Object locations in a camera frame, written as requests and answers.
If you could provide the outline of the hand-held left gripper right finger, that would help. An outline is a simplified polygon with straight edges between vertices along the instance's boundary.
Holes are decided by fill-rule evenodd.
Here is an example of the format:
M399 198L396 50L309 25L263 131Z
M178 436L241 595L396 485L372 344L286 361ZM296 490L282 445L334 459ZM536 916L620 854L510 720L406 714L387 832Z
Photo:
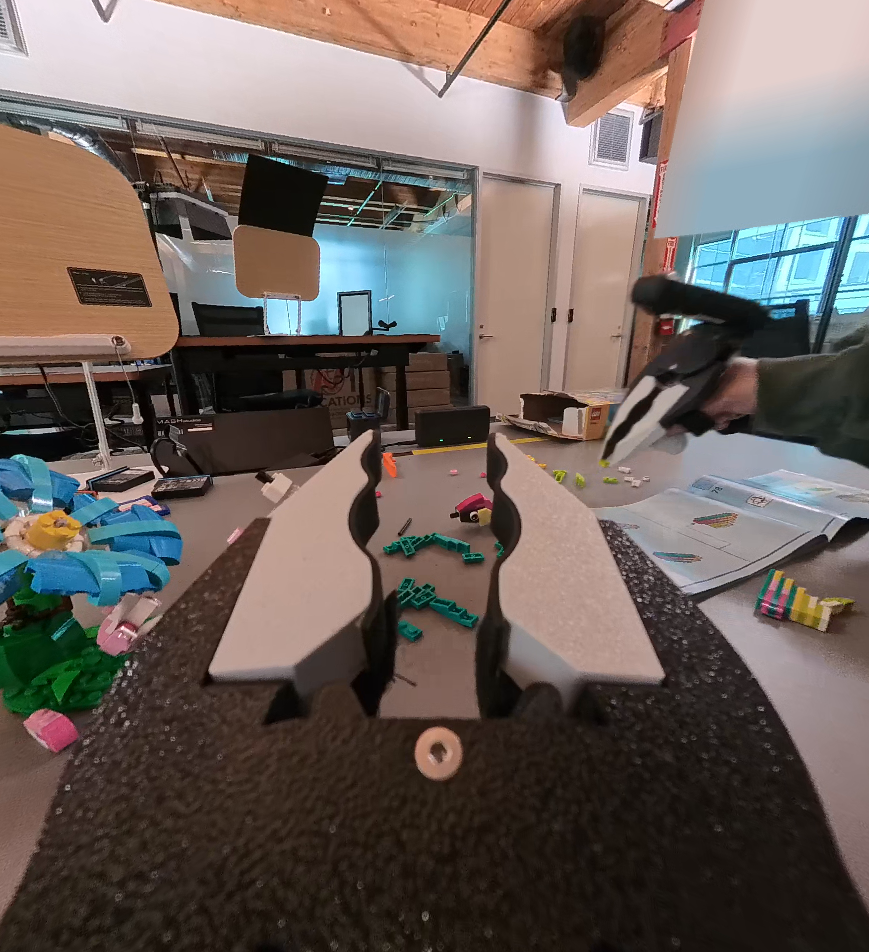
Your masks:
M476 632L483 718L512 714L536 684L571 712L593 685L666 675L592 509L501 434L488 438L490 529L502 554Z

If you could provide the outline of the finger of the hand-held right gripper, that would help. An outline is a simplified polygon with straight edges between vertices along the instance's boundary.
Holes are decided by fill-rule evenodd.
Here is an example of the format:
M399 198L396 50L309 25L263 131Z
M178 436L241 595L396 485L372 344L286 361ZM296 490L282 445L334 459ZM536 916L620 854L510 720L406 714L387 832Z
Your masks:
M628 393L633 387L634 386L630 387L623 402L625 401ZM656 411L656 415L660 416L658 422L660 422L661 425L667 431L673 424L670 422L663 422L663 420L667 416L669 416L670 413L677 413L677 407L681 403L689 402L690 387L689 386L662 386L662 387L663 387L662 393L656 398L654 402L654 410ZM618 411L616 411L615 415L613 416L611 424L614 422L614 418L617 412Z
M654 402L662 391L653 375L644 375L630 390L607 433L601 461L619 464L665 438L666 430L654 410Z

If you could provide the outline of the person's right forearm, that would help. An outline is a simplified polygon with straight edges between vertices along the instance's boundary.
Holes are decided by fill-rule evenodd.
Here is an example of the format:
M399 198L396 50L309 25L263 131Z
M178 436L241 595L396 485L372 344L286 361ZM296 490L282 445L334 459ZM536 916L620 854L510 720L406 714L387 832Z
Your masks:
M869 331L843 351L760 360L750 431L869 470Z

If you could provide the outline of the lego instruction booklet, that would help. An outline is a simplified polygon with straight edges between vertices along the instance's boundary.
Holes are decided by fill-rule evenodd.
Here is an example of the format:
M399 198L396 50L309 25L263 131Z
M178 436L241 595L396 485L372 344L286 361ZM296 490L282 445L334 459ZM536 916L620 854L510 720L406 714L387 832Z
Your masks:
M705 596L869 523L869 490L776 470L745 480L714 475L626 506L595 509L690 596Z

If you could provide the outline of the person's right hand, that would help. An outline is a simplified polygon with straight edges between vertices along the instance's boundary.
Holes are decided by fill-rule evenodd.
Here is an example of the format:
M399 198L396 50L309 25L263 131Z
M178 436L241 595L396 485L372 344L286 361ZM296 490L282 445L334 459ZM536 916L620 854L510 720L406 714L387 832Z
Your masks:
M702 412L723 431L731 423L752 416L757 407L759 362L736 358L724 369L718 383L703 404Z

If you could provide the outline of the black equipment case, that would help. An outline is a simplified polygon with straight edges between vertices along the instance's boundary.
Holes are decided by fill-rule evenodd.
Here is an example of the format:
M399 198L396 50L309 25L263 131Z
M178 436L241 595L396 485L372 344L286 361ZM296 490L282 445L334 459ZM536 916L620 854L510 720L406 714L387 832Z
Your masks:
M218 477L318 466L335 450L329 410L312 408L160 418L150 457L165 477Z

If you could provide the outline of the black charger box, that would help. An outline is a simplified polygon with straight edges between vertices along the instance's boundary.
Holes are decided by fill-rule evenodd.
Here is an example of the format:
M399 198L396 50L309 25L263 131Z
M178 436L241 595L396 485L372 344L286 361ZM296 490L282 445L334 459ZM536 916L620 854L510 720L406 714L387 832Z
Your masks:
M415 413L417 446L437 448L484 443L492 412L486 406L419 409Z

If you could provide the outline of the stacked cardboard boxes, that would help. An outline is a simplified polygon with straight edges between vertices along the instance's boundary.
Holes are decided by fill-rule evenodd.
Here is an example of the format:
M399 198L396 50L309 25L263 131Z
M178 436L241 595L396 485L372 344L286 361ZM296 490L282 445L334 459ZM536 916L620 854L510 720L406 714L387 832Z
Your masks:
M443 352L419 351L409 355L404 368L406 398L397 395L397 373L401 367L384 366L372 371L376 389L387 390L391 395L392 409L397 414L402 407L408 413L407 424L400 429L414 426L417 410L444 409L452 406L449 355Z

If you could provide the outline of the dark long desk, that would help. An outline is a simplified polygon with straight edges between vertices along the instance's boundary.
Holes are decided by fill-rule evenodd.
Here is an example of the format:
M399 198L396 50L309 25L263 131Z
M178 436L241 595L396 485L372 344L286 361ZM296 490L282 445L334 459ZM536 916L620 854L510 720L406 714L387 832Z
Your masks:
M395 419L400 430L408 429L406 368L409 356L440 341L438 335L260 335L180 336L170 351L179 411L194 415L200 403L193 382L198 373L238 373L286 370L395 369Z

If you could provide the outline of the white tabletop stand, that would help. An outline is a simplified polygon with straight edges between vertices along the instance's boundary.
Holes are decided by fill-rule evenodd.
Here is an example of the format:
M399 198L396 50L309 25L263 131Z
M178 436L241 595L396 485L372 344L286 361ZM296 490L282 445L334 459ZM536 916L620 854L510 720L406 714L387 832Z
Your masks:
M103 470L108 471L112 467L113 460L109 446L107 425L96 387L93 364L90 361L81 361L80 366L82 369L95 425L95 434L98 441L97 455L99 457L99 464Z

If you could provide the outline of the black office chair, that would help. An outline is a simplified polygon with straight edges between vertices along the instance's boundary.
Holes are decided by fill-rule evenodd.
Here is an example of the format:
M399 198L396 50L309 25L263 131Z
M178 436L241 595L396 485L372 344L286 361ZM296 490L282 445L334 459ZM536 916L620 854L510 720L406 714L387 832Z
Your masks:
M191 310L203 337L250 337L266 333L262 306L192 302Z

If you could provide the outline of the small tilted wooden tabletop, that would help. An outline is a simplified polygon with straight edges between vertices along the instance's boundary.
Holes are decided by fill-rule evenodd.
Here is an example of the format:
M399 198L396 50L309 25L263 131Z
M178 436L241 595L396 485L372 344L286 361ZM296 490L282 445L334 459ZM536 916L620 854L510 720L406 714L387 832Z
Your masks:
M233 233L238 292L251 299L314 301L321 249L313 237L239 225Z

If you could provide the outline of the black square panel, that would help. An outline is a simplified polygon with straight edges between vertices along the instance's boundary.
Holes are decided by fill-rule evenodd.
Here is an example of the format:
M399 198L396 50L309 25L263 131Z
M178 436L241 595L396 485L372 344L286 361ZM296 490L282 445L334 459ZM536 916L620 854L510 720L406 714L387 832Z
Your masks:
M312 237L329 178L250 154L245 163L238 223Z

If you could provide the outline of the large tilted wooden tabletop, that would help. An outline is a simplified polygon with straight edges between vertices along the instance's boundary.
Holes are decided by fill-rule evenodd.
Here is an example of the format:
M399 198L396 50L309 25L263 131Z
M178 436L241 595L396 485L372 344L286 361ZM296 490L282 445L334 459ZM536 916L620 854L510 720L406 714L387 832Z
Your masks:
M179 324L125 178L0 125L0 366L153 359Z

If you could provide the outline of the wall air vent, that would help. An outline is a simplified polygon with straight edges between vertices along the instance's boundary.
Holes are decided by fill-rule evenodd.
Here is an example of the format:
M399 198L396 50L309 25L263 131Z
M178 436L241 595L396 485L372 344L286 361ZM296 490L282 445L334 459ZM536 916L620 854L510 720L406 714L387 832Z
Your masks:
M592 126L589 165L628 171L635 123L632 110L614 109L599 117Z

